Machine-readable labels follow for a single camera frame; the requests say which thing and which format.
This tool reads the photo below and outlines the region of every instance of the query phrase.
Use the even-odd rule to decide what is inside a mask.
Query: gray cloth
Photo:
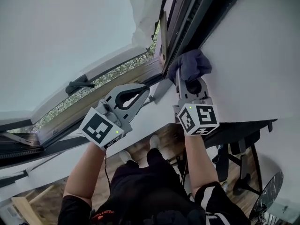
[[[198,49],[182,54],[170,65],[167,78],[174,84],[176,80],[176,71],[180,67],[181,77],[187,82],[193,81],[204,74],[211,73],[210,61]]]

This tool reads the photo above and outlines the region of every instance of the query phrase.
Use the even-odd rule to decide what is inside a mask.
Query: forearm
[[[218,174],[206,152],[201,136],[186,135],[185,145],[192,192],[195,196],[201,186],[218,181]]]
[[[72,170],[65,187],[64,195],[74,195],[84,200],[93,196],[105,151],[90,143],[85,153]]]

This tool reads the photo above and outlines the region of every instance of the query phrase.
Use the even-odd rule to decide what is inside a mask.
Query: wooden floor
[[[161,153],[165,159],[171,160],[172,163],[175,161],[175,157],[177,155],[181,155],[184,150],[184,136],[181,126],[178,124],[169,124],[158,130],[156,134],[158,134],[161,139],[161,147],[159,148]],[[140,167],[147,166],[146,154],[149,151],[150,137],[151,136],[145,137],[126,149],[132,155],[133,160],[140,164]],[[249,173],[251,174],[250,186],[258,190],[258,178],[251,149],[249,149],[246,153],[248,154]],[[112,179],[115,170],[122,164],[123,163],[118,154],[107,159],[107,173],[110,179]],[[227,179],[229,184],[227,195],[244,211],[247,216],[249,216],[251,209],[258,198],[258,195],[251,192],[245,192],[241,196],[233,195],[233,186],[238,179],[239,174],[240,168],[236,164],[230,162],[229,175]],[[54,184],[56,184],[56,187],[54,189],[48,192],[43,198],[32,204],[34,210],[45,220],[45,224],[57,224],[57,217],[60,212],[60,203],[66,181],[67,178],[55,182]],[[48,186],[50,185],[35,189],[30,197],[28,197],[28,200],[30,200],[31,197],[36,196]],[[105,176],[103,164],[98,177],[95,193],[92,198],[93,208],[97,209],[107,200],[108,196],[108,182]]]

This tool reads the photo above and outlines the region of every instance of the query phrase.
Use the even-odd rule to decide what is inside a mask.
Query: black shirt
[[[145,179],[119,186],[90,218],[91,207],[82,199],[63,198],[59,225],[243,225],[250,224],[218,182],[201,187],[191,202],[186,195]]]

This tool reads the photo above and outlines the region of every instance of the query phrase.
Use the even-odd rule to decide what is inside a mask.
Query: white sneaker
[[[156,134],[153,134],[152,137],[150,138],[149,143],[150,143],[150,149],[152,148],[158,149],[160,145],[160,139]]]
[[[122,150],[119,152],[119,157],[121,158],[123,163],[126,163],[129,160],[133,160],[130,153],[125,150]]]

